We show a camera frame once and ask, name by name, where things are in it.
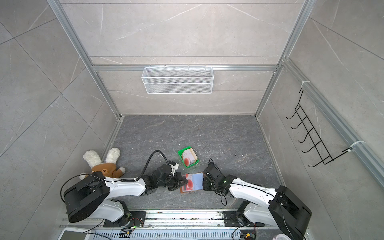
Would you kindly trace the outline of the brown leather card holder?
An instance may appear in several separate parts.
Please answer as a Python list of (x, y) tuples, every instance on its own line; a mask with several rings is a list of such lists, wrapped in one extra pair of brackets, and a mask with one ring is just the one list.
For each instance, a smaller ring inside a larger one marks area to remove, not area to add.
[(195, 174), (186, 173), (185, 177), (188, 182), (186, 185), (180, 188), (180, 192), (182, 194), (203, 190), (203, 180), (204, 180), (203, 173), (195, 173)]

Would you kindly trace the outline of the green plastic card tray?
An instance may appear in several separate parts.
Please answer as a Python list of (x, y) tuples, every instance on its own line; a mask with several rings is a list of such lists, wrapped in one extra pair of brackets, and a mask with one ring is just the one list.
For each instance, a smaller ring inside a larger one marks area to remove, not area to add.
[[(192, 148), (192, 147), (186, 147), (186, 148), (184, 148), (184, 149), (178, 151), (178, 155), (179, 155), (179, 157), (180, 157), (182, 163), (183, 163), (183, 160), (182, 160), (182, 153), (183, 153), (183, 151), (186, 150), (186, 149), (190, 149), (190, 148)], [(183, 163), (183, 165), (184, 165), (186, 168), (190, 168), (190, 167), (196, 165), (197, 163), (199, 163), (199, 159), (197, 160), (197, 162), (196, 162), (195, 164), (193, 164), (193, 165), (191, 165), (191, 166), (189, 166), (189, 167), (186, 167), (184, 163)]]

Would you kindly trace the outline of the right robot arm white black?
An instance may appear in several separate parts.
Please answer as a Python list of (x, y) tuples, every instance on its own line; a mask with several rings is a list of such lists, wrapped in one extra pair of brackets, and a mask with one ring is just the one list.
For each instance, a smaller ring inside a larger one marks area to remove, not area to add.
[(204, 191), (244, 200), (236, 211), (241, 226), (260, 223), (278, 227), (292, 240), (306, 238), (312, 211), (289, 188), (265, 188), (233, 175), (225, 176), (214, 162), (208, 164), (203, 175)]

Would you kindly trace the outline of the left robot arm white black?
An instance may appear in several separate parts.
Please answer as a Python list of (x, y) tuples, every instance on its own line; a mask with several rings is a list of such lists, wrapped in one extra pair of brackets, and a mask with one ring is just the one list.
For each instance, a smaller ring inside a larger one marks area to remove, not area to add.
[(89, 217), (101, 218), (112, 223), (126, 224), (131, 216), (123, 201), (114, 201), (123, 196), (149, 195), (164, 187), (170, 192), (188, 184), (186, 177), (177, 172), (179, 165), (163, 164), (151, 175), (135, 179), (105, 177), (95, 172), (82, 179), (63, 194), (68, 221), (77, 223)]

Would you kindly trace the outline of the stack of credit cards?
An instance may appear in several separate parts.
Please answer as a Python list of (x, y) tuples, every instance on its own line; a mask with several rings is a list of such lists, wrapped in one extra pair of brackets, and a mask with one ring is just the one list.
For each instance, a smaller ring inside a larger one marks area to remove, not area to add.
[(186, 167), (189, 167), (195, 164), (198, 160), (198, 157), (192, 148), (186, 149), (182, 153), (182, 160)]

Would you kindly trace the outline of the white brown plush toy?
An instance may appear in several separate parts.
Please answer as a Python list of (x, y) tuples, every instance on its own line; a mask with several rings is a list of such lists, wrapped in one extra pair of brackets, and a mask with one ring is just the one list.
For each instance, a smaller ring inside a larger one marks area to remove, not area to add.
[(111, 148), (107, 153), (106, 159), (102, 162), (99, 154), (94, 151), (86, 151), (83, 155), (83, 159), (88, 163), (93, 172), (102, 172), (105, 177), (121, 178), (126, 169), (123, 167), (117, 167), (118, 158), (121, 155), (121, 151), (118, 148)]

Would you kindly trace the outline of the white device at bottom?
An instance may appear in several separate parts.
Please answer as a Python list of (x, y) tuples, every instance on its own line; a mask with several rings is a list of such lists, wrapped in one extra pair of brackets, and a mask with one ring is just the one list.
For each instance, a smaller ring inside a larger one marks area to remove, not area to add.
[(85, 231), (81, 228), (66, 227), (60, 233), (58, 240), (90, 240), (91, 234)]

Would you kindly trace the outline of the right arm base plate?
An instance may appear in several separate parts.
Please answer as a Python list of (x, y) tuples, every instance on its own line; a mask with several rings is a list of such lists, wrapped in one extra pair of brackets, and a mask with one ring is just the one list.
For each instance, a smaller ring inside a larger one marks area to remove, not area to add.
[(246, 219), (246, 217), (242, 214), (239, 214), (236, 211), (223, 211), (222, 218), (224, 220), (225, 227), (264, 227), (264, 223), (259, 222), (250, 222)]

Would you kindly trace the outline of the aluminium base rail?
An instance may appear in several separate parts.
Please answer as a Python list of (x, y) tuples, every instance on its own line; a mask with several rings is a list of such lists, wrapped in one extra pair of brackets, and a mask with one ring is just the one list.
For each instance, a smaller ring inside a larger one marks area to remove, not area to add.
[(273, 240), (282, 233), (269, 225), (225, 227), (222, 212), (235, 209), (133, 211), (147, 212), (142, 227), (104, 228), (104, 221), (97, 218), (75, 224), (63, 219), (59, 231), (66, 227), (85, 229), (91, 240)]

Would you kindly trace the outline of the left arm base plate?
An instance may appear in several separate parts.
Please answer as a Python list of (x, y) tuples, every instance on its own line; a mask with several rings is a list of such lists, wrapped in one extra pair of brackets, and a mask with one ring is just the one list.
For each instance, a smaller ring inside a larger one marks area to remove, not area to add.
[(133, 211), (133, 212), (130, 212), (128, 215), (123, 215), (116, 222), (105, 220), (103, 227), (104, 228), (142, 227), (146, 219), (146, 214), (147, 214), (146, 211)]

